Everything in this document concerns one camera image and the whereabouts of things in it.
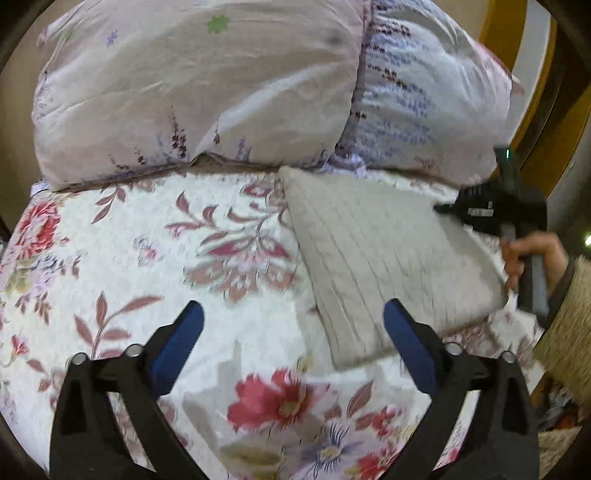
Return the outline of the beige knit sleeve forearm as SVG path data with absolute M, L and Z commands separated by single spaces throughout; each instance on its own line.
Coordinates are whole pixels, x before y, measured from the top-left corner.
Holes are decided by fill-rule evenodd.
M 534 357 L 573 399 L 590 407 L 590 260 L 571 259 L 550 297 Z

